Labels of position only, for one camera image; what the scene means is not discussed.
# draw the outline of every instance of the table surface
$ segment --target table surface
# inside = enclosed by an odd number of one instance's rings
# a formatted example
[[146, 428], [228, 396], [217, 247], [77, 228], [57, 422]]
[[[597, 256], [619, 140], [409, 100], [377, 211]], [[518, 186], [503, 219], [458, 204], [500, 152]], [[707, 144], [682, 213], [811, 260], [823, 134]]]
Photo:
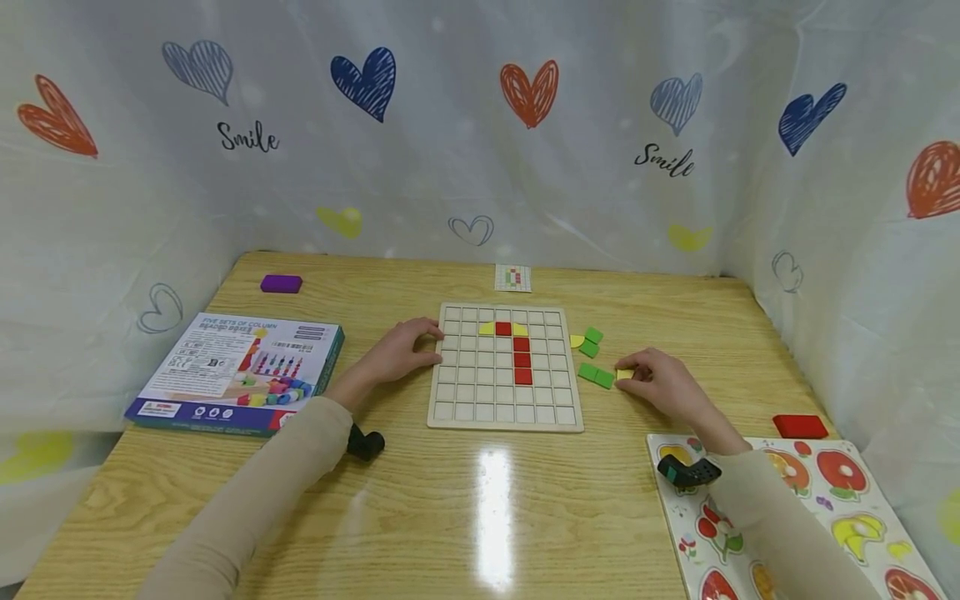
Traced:
[[[261, 293], [268, 273], [302, 276], [300, 293]], [[533, 294], [492, 287], [489, 264], [253, 252], [208, 310], [342, 324], [339, 372], [443, 301], [562, 306], [571, 332], [607, 334], [599, 361], [647, 346], [681, 357], [744, 435], [777, 436], [779, 413], [828, 422], [742, 281], [534, 269]], [[645, 443], [681, 427], [581, 383], [582, 434], [428, 429], [430, 377], [374, 392], [358, 422], [386, 451], [370, 465], [347, 457], [314, 485], [238, 598], [686, 598]], [[17, 600], [133, 597], [263, 442], [130, 427]]]

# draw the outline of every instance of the white curtain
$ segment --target white curtain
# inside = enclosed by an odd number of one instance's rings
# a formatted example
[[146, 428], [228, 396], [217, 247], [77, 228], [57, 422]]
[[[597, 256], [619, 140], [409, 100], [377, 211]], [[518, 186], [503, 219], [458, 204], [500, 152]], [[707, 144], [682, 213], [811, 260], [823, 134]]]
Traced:
[[269, 248], [744, 278], [960, 597], [958, 22], [954, 0], [4, 3], [0, 586]]

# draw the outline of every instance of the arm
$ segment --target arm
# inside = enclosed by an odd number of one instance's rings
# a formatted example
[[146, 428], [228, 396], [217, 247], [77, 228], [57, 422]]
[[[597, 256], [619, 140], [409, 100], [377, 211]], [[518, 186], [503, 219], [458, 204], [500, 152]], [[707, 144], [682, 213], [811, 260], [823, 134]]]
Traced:
[[766, 563], [780, 593], [791, 600], [878, 598], [863, 571], [783, 484], [766, 454], [753, 450], [710, 402], [684, 363], [648, 348], [616, 367], [634, 369], [634, 377], [617, 381], [617, 388], [693, 429], [723, 471], [710, 494]]
[[422, 334], [444, 336], [429, 319], [397, 324], [330, 386], [326, 397], [307, 402], [194, 517], [147, 575], [137, 598], [230, 598], [264, 536], [340, 462], [351, 412], [370, 390], [440, 362], [439, 354], [414, 351]]

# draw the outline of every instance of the wooden puzzle board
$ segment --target wooden puzzle board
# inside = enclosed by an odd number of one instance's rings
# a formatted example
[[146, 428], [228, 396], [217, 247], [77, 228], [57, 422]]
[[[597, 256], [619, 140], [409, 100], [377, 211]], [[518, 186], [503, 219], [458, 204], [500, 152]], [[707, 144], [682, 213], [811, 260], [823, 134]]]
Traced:
[[[878, 597], [947, 600], [853, 444], [841, 440], [747, 441], [770, 455], [784, 483], [860, 565]], [[690, 600], [724, 596], [729, 600], [785, 600], [776, 595], [763, 563], [724, 520], [706, 489], [680, 490], [656, 472], [666, 454], [688, 465], [706, 456], [696, 438], [648, 435], [647, 444]]]
[[445, 302], [427, 425], [584, 430], [562, 308]]

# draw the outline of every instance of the green square tile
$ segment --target green square tile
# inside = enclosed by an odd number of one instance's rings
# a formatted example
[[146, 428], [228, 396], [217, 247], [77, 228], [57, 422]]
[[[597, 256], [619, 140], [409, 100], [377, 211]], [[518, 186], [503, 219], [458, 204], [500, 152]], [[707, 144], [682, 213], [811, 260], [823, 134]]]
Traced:
[[590, 340], [584, 340], [584, 342], [580, 345], [580, 351], [590, 358], [596, 358], [597, 352], [600, 351], [600, 347]]
[[597, 374], [597, 368], [594, 367], [593, 365], [588, 365], [587, 363], [584, 363], [583, 365], [580, 366], [580, 369], [577, 371], [577, 374], [583, 377], [584, 379], [586, 379], [587, 381], [593, 381], [593, 377], [595, 377]]
[[613, 373], [597, 369], [597, 374], [593, 377], [593, 383], [610, 389], [613, 387]]
[[587, 333], [584, 334], [584, 337], [593, 342], [594, 344], [599, 344], [600, 340], [603, 339], [603, 333], [599, 329], [594, 329], [593, 327], [587, 327]]

